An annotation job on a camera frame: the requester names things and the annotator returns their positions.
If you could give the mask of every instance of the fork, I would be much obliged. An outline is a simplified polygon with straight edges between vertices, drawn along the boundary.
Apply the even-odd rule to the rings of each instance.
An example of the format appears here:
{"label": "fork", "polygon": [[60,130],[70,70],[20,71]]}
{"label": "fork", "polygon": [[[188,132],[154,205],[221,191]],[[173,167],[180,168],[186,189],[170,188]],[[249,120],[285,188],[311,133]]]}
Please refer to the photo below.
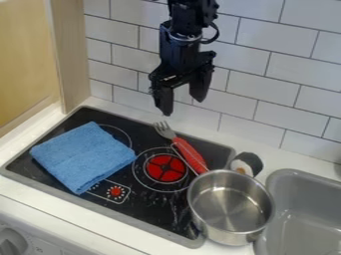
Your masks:
{"label": "fork", "polygon": [[207,165],[199,152],[197,152],[185,139],[177,137],[167,122],[154,123],[154,128],[159,135],[172,140],[173,144],[179,149],[187,163],[197,174],[208,171]]}

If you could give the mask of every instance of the white countertop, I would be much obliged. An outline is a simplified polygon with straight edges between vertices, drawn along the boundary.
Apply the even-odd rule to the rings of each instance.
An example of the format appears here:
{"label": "white countertop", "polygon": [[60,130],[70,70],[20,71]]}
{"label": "white countertop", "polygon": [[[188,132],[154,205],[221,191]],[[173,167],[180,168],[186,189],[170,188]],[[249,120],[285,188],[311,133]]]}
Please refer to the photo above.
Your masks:
{"label": "white countertop", "polygon": [[[164,119],[157,115],[96,98],[88,98],[83,105],[146,123]],[[59,106],[52,105],[1,138],[0,166],[64,117],[65,115],[61,113]],[[268,174],[281,168],[295,168],[341,180],[340,165],[280,150],[233,135],[193,127],[186,122],[178,123],[172,119],[167,120],[171,127],[177,131],[231,146],[237,153],[250,151],[258,154],[265,163],[264,170],[257,176],[261,182],[265,181]],[[210,241],[205,241],[204,245],[198,249],[187,249],[3,176],[0,177],[0,194],[19,202],[3,202],[4,204],[0,204],[1,211],[29,221],[36,227],[46,228],[49,232],[64,237],[84,248],[89,248],[98,254],[133,255],[142,254],[141,252],[153,255],[254,254],[252,245],[234,248]]]}

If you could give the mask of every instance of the red fork handle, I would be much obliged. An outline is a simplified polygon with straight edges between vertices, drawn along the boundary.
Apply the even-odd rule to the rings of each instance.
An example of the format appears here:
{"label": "red fork handle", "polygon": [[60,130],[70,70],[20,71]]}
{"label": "red fork handle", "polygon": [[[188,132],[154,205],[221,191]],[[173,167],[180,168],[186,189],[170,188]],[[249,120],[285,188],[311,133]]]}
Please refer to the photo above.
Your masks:
{"label": "red fork handle", "polygon": [[197,174],[207,172],[206,162],[195,150],[195,148],[193,148],[187,141],[180,137],[176,137],[172,140],[172,142],[179,149],[184,159]]}

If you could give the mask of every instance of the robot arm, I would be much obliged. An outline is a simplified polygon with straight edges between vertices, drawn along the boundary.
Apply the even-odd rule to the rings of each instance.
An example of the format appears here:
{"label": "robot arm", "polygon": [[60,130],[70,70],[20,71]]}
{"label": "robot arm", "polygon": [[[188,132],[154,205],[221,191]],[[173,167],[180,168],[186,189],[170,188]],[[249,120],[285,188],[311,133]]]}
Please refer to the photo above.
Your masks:
{"label": "robot arm", "polygon": [[[170,116],[173,90],[189,84],[189,93],[202,102],[208,92],[216,53],[201,52],[200,44],[209,44],[219,36],[213,23],[219,8],[215,0],[169,0],[170,20],[160,25],[161,64],[150,73],[151,93],[156,106]],[[202,39],[202,29],[212,27],[216,33]]]}

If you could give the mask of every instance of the blue towel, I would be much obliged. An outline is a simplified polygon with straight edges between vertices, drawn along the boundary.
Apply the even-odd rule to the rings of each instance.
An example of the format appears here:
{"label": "blue towel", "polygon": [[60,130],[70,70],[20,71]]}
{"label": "blue towel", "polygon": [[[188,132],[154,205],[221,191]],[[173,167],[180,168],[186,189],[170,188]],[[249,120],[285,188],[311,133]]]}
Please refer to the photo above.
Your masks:
{"label": "blue towel", "polygon": [[82,194],[136,159],[132,149],[95,123],[32,147],[31,155],[64,185]]}

